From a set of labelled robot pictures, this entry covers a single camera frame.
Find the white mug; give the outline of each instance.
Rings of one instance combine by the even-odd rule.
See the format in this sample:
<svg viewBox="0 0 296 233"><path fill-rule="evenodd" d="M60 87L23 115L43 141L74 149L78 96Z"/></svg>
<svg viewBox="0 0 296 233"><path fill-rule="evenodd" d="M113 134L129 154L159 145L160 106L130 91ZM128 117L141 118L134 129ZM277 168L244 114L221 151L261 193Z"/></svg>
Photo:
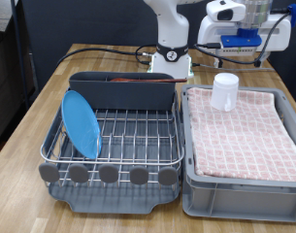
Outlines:
<svg viewBox="0 0 296 233"><path fill-rule="evenodd" d="M220 73L214 77L211 105L220 111L230 112L236 108L239 78L233 74Z"/></svg>

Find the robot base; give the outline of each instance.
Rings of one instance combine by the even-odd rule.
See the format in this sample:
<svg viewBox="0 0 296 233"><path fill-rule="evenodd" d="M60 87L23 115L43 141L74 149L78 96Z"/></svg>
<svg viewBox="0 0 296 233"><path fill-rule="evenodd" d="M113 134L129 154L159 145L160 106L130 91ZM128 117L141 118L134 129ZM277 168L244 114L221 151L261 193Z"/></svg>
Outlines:
<svg viewBox="0 0 296 233"><path fill-rule="evenodd" d="M156 52L151 58L148 72L167 74L174 79L190 79L194 77L191 67L192 58L188 54L180 57L177 62L168 62L161 54Z"/></svg>

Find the blue plate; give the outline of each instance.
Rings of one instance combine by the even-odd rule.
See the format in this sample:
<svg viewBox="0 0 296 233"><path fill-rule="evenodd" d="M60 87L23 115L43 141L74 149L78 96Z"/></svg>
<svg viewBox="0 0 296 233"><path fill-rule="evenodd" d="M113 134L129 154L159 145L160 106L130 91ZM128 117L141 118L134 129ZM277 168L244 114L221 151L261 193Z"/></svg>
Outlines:
<svg viewBox="0 0 296 233"><path fill-rule="evenodd" d="M99 137L99 153L101 151L100 128L88 102L76 91L65 93L61 112L67 134L75 148L85 157L95 159L97 140Z"/></svg>

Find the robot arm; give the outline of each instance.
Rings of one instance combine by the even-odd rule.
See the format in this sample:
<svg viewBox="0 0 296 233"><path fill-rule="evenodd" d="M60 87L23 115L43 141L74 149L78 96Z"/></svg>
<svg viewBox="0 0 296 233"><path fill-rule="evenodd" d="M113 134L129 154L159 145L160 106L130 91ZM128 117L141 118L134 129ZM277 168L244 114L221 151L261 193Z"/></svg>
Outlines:
<svg viewBox="0 0 296 233"><path fill-rule="evenodd" d="M202 0L144 0L156 13L158 21L157 52L152 56L150 71L165 73L175 79L192 77L191 58L188 55L186 17L177 12L177 5Z"/></svg>
<svg viewBox="0 0 296 233"><path fill-rule="evenodd" d="M189 24L186 17L177 12L177 5L197 3L203 0L144 0L156 13L158 44L167 48L187 45Z"/></svg>
<svg viewBox="0 0 296 233"><path fill-rule="evenodd" d="M203 0L144 0L156 13L158 21L157 52L152 56L150 71L166 73L175 79L190 78L191 57L188 55L189 24L177 12L177 5ZM215 55L250 56L262 51L270 30L282 15L271 16L273 0L214 0L207 5L198 44L219 43L220 49L204 49ZM291 17L282 20L274 30L263 55L272 50L285 50L289 44Z"/></svg>

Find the dish towel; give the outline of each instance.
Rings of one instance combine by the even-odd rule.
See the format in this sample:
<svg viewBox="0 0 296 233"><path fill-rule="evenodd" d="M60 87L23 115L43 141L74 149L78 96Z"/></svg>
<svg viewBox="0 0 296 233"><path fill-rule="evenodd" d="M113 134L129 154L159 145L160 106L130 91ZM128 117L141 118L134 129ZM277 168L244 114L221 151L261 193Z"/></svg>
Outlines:
<svg viewBox="0 0 296 233"><path fill-rule="evenodd" d="M239 91L237 107L211 107L212 91L187 91L199 176L296 182L296 146L276 112L274 94Z"/></svg>

